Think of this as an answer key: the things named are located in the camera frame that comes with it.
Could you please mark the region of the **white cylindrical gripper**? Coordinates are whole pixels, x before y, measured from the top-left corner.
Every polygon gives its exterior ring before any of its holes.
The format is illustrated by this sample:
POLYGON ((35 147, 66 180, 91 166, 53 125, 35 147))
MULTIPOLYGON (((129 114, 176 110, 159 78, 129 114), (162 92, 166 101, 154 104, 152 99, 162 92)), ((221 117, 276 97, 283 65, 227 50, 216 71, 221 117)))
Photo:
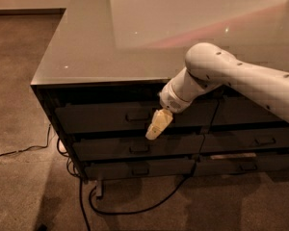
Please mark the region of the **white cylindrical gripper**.
POLYGON ((179 114, 187 109, 198 97, 198 92, 199 84, 183 68, 160 91, 160 104, 164 109, 155 111, 145 137, 151 141, 157 139, 171 124, 172 114, 179 114))

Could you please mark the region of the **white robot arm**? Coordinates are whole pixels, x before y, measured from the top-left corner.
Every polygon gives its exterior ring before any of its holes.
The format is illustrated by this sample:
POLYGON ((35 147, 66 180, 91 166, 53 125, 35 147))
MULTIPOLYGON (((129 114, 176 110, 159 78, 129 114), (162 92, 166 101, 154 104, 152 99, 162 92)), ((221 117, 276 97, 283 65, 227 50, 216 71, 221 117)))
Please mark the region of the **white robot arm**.
POLYGON ((211 43, 192 46, 184 68, 159 92, 161 108, 153 114, 145 137, 157 139, 172 116, 199 96, 226 85, 289 123, 289 72, 248 64, 211 43))

